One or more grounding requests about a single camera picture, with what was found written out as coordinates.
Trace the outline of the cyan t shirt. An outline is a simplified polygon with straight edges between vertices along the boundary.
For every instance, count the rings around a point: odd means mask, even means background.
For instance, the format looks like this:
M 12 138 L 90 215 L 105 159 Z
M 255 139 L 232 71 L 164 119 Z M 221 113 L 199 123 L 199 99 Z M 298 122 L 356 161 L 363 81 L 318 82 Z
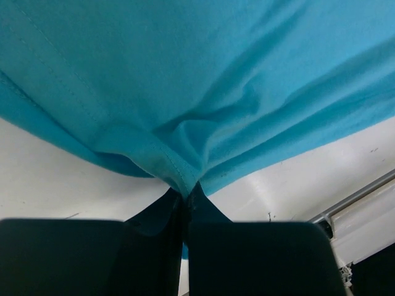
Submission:
M 1 216 L 196 183 L 307 220 L 394 168 L 393 1 L 2 1 Z

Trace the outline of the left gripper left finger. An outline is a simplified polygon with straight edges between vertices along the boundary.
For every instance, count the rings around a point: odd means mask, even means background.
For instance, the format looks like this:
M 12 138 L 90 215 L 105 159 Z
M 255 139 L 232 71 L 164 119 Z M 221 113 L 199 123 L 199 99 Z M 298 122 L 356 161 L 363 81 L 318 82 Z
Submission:
M 2 295 L 176 295 L 182 198 L 126 221 L 4 219 Z

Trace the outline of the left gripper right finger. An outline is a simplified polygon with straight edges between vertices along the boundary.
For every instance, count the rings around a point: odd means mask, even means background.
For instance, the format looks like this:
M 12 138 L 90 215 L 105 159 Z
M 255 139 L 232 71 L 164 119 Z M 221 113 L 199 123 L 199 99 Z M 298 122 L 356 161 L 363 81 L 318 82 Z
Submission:
M 329 238 L 306 222 L 233 222 L 195 185 L 185 203 L 191 295 L 344 295 Z

